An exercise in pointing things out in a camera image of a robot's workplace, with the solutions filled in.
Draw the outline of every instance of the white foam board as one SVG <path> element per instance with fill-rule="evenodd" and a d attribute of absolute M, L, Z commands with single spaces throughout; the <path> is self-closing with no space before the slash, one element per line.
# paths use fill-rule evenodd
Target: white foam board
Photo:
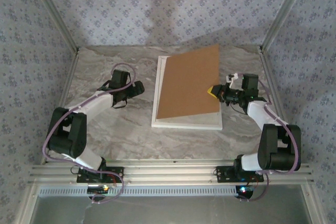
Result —
<path fill-rule="evenodd" d="M 222 130 L 221 109 L 217 113 L 200 115 L 179 116 L 176 118 L 157 119 L 157 110 L 161 95 L 161 87 L 164 75 L 166 59 L 169 56 L 159 56 L 156 71 L 156 82 L 154 91 L 154 103 L 152 113 L 152 127 L 178 128 L 178 129 L 199 129 L 199 130 Z"/>

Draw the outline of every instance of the patterned wall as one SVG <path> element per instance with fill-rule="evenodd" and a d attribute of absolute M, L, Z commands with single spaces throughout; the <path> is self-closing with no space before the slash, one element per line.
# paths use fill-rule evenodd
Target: patterned wall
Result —
<path fill-rule="evenodd" d="M 330 223 L 336 223 L 336 1 L 297 0 L 269 59 L 290 122 L 302 129 Z"/>
<path fill-rule="evenodd" d="M 0 223 L 11 223 L 72 56 L 40 0 L 0 6 Z"/>
<path fill-rule="evenodd" d="M 261 44 L 283 0 L 54 0 L 76 43 Z"/>

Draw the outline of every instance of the yellow object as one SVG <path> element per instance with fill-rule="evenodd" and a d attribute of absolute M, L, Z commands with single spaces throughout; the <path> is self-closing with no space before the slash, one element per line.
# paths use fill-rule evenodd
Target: yellow object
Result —
<path fill-rule="evenodd" d="M 217 99 L 217 97 L 214 94 L 211 93 L 213 87 L 214 86 L 212 86 L 211 88 L 208 89 L 208 94 L 212 95 L 214 98 Z"/>

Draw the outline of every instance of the gray marble table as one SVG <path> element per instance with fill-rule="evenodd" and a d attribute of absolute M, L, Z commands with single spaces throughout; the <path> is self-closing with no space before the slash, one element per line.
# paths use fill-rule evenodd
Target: gray marble table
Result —
<path fill-rule="evenodd" d="M 222 106 L 223 130 L 181 130 L 151 127 L 157 58 L 190 50 L 187 47 L 81 48 L 66 104 L 75 105 L 110 79 L 115 63 L 136 67 L 145 92 L 124 109 L 109 109 L 88 124 L 89 147 L 107 159 L 224 158 L 257 150 L 261 131 L 246 115 Z M 235 47 L 220 48 L 220 79 L 229 73 L 256 73 L 266 83 L 260 57 Z"/>

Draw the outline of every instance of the cardboard sheet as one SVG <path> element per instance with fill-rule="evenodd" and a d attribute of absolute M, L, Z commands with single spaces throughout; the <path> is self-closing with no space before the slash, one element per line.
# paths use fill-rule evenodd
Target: cardboard sheet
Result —
<path fill-rule="evenodd" d="M 167 58 L 157 119 L 219 112 L 207 90 L 219 84 L 219 45 Z"/>

